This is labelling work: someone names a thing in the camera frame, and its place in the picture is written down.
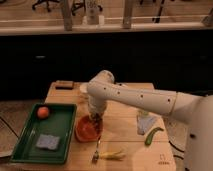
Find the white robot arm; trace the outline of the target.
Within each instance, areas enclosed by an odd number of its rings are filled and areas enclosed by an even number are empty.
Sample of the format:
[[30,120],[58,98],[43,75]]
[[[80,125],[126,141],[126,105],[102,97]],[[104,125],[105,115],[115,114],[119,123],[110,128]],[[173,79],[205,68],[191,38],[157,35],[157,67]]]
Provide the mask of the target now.
[[114,75],[100,71],[86,86],[92,116],[103,116],[108,100],[171,117],[188,125],[185,171],[213,171],[213,95],[137,89],[114,83]]

